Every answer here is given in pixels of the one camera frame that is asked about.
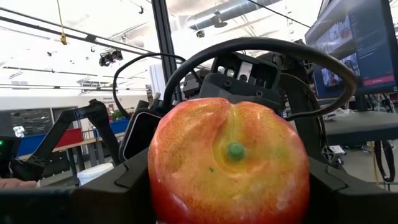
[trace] ventilation duct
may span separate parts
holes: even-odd
[[[281,0],[253,0],[260,5],[270,6],[271,4],[277,3]],[[187,27],[193,30],[202,30],[204,28],[216,25],[214,19],[215,12],[219,12],[218,15],[222,22],[226,22],[230,19],[242,16],[249,12],[256,11],[262,8],[247,0],[229,0],[226,3],[207,9],[196,15],[187,18]]]

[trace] black hose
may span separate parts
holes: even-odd
[[[389,169],[389,176],[387,176],[384,171],[382,159],[381,159],[381,146],[383,147],[384,155],[386,157],[387,167]],[[391,183],[394,181],[396,176],[396,168],[394,162],[394,153],[392,147],[387,140],[375,141],[374,142],[374,155],[376,156],[377,166],[379,168],[380,174],[386,183]]]
[[[332,56],[329,56],[311,47],[307,47],[306,45],[287,42],[284,40],[264,37],[241,37],[238,39],[227,40],[226,42],[208,47],[183,63],[174,72],[166,84],[164,91],[164,106],[166,109],[170,108],[171,106],[175,87],[190,70],[195,68],[197,65],[200,65],[201,63],[219,55],[241,50],[268,50],[289,55],[291,57],[309,60],[331,70],[333,73],[337,74],[343,79],[345,83],[345,90],[334,103],[319,110],[292,114],[286,118],[287,121],[291,121],[296,118],[307,118],[331,113],[334,110],[337,110],[340,106],[343,106],[356,91],[356,79],[354,73]]]
[[[134,64],[134,63],[136,63],[136,62],[138,62],[138,61],[141,60],[141,59],[144,59],[144,58],[146,58],[146,57],[153,57],[153,56],[168,56],[168,57],[173,57],[173,58],[180,59],[182,62],[186,61],[185,58],[183,58],[183,57],[181,57],[181,56],[178,56],[178,55],[172,55],[172,54],[166,54],[166,53],[147,53],[147,54],[144,54],[144,55],[141,55],[141,56],[138,56],[138,57],[132,59],[131,61],[129,61],[128,63],[125,63],[122,67],[120,67],[120,68],[116,71],[116,73],[114,74],[114,76],[113,76],[112,94],[113,94],[113,98],[114,98],[114,102],[115,102],[116,106],[118,107],[120,113],[121,113],[126,119],[130,119],[130,115],[129,115],[129,113],[123,108],[122,104],[120,104],[120,101],[119,101],[118,96],[117,96],[117,94],[116,94],[116,85],[117,85],[116,81],[118,80],[118,76],[119,76],[119,74],[120,74],[124,69],[126,69],[128,66],[130,66],[130,65],[132,65],[132,64]],[[199,85],[201,85],[201,84],[202,84],[202,80],[201,80],[201,78],[199,77],[199,75],[198,75],[193,69],[191,69],[190,72],[192,73],[193,77],[195,77],[195,79],[197,80],[197,82],[199,83]]]

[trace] apple stem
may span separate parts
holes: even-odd
[[[240,161],[245,156],[245,149],[241,143],[233,142],[228,147],[228,157],[233,161]]]

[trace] monitor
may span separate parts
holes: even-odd
[[[334,0],[305,34],[306,44],[345,64],[357,77],[356,95],[397,91],[398,44],[389,1]],[[342,79],[314,66],[318,98],[334,98]]]

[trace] table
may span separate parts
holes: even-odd
[[[398,139],[398,114],[354,112],[345,118],[325,121],[325,128],[331,146],[393,140]]]

